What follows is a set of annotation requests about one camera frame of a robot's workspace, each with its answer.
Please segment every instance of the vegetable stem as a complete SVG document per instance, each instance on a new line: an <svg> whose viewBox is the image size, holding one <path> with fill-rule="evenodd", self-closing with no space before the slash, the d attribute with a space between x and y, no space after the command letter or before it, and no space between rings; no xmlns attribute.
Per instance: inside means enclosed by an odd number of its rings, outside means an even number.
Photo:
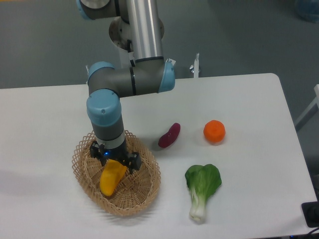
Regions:
<svg viewBox="0 0 319 239"><path fill-rule="evenodd" d="M203 222L206 218L206 201L203 197L198 197L195 189L191 190L192 205L189 216L196 222Z"/></svg>

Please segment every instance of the blue joint cap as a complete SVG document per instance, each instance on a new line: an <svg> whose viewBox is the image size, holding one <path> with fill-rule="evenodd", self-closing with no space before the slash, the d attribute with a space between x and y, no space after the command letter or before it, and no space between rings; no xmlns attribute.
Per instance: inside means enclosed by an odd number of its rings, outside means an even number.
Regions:
<svg viewBox="0 0 319 239"><path fill-rule="evenodd" d="M159 86L160 92L171 91L175 87L175 72L171 62L165 62L164 73Z"/></svg>
<svg viewBox="0 0 319 239"><path fill-rule="evenodd" d="M114 69L114 66L109 62L99 61L99 62L94 63L89 69L88 83L89 83L91 75L103 67L110 67L110 68Z"/></svg>
<svg viewBox="0 0 319 239"><path fill-rule="evenodd" d="M122 115L118 95L107 89L93 92L86 101L86 109L91 123L101 127L115 124Z"/></svg>
<svg viewBox="0 0 319 239"><path fill-rule="evenodd" d="M92 20L91 18L89 18L89 17L87 16L87 14L85 14L85 12L84 12L84 10L83 10L83 8L82 8L82 5L81 5L80 0L76 0L76 5L78 6L78 9L79 9L79 11L80 11L81 16L82 16L85 20Z"/></svg>

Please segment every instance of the green leafy vegetable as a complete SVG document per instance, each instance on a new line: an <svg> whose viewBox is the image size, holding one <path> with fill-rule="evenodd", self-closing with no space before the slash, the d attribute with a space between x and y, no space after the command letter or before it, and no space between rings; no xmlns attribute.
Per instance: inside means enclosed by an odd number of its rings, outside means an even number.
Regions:
<svg viewBox="0 0 319 239"><path fill-rule="evenodd" d="M206 218L206 203L221 185L218 168L212 164L193 165L185 173L188 189L191 194L192 205L190 217L198 222Z"/></svg>

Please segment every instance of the purple sweet potato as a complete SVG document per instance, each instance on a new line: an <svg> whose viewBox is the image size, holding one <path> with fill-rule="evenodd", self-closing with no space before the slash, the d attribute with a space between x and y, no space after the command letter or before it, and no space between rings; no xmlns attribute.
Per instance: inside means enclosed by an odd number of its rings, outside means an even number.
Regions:
<svg viewBox="0 0 319 239"><path fill-rule="evenodd" d="M159 147L167 148L173 144L180 132L180 124L174 123L168 130L166 134L159 138Z"/></svg>

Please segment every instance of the metal arm tube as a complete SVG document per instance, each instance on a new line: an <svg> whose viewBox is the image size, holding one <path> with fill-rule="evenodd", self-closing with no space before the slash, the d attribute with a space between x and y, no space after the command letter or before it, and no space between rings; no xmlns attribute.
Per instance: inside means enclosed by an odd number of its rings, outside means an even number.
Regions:
<svg viewBox="0 0 319 239"><path fill-rule="evenodd" d="M134 57L163 57L156 0L127 0Z"/></svg>

